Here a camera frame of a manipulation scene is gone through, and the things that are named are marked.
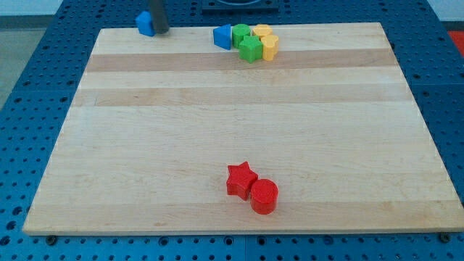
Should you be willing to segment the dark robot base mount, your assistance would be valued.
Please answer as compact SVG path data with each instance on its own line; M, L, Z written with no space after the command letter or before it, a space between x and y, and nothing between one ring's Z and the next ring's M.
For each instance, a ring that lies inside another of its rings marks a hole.
M201 0L202 13L277 11L279 0Z

